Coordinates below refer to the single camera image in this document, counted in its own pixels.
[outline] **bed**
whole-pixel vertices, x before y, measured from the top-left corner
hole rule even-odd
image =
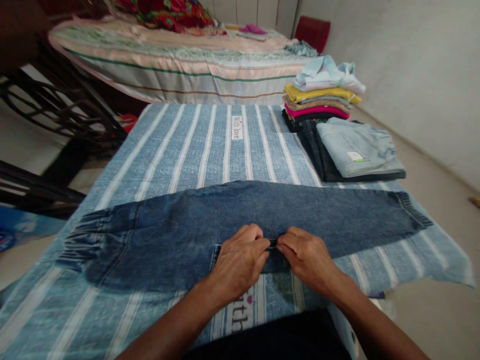
[[[280,106],[151,104],[90,193],[41,260],[19,281],[0,311],[0,353],[11,358],[112,359],[185,294],[114,294],[76,272],[53,266],[63,240],[86,213],[236,180],[403,191],[396,181],[322,183]],[[232,116],[243,140],[231,137]],[[419,204],[415,207],[426,213]],[[430,277],[475,286],[472,264],[438,226],[335,260],[366,294]],[[315,309],[325,300],[291,272],[262,274],[243,297],[222,309],[195,345],[233,331]]]
[[[192,36],[111,16],[66,21],[50,44],[73,63],[115,89],[147,103],[279,104],[284,85],[311,58],[285,50],[274,30],[257,37]]]

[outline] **yellow folded shirt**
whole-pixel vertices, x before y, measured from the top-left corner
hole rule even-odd
[[[341,87],[331,87],[327,89],[319,89],[313,91],[301,91],[297,89],[293,84],[285,85],[284,93],[287,93],[294,103],[299,103],[305,99],[316,98],[320,96],[337,96],[344,98],[352,104],[358,104],[362,99],[357,96],[353,91],[345,90]]]

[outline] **green stripe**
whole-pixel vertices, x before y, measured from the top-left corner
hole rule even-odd
[[[73,55],[80,56],[82,58],[86,59],[91,59],[91,60],[96,60],[104,63],[110,63],[110,64],[117,64],[117,65],[124,65],[132,68],[137,68],[137,69],[143,69],[143,70],[152,70],[160,73],[170,73],[170,74],[180,74],[180,75],[187,75],[187,76],[209,76],[215,79],[220,79],[223,81],[231,81],[231,82],[260,82],[260,81],[268,81],[268,80],[277,80],[277,79],[289,79],[289,78],[294,78],[295,75],[286,75],[286,76],[276,76],[276,77],[266,77],[263,79],[227,79],[221,76],[217,75],[212,75],[209,72],[204,72],[204,73],[189,73],[185,71],[177,71],[177,70],[167,70],[167,69],[159,69],[155,67],[148,67],[148,66],[141,66],[137,64],[131,64],[128,62],[121,62],[121,61],[116,61],[116,60],[109,60],[109,59],[104,59],[101,57],[95,57],[95,56],[90,56],[90,55],[85,55],[67,48],[63,48],[64,50],[68,51],[69,53]]]

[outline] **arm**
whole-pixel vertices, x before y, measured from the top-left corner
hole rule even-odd
[[[258,281],[269,246],[257,225],[242,226],[223,243],[212,272],[117,359],[179,359],[221,308]]]
[[[293,273],[310,289],[333,302],[350,322],[369,359],[428,359],[422,350],[381,312],[351,277],[335,265],[322,239],[290,227],[277,248]]]

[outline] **light blue denim jeans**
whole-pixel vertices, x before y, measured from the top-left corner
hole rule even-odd
[[[386,130],[336,117],[317,124],[316,130],[344,178],[405,170]]]

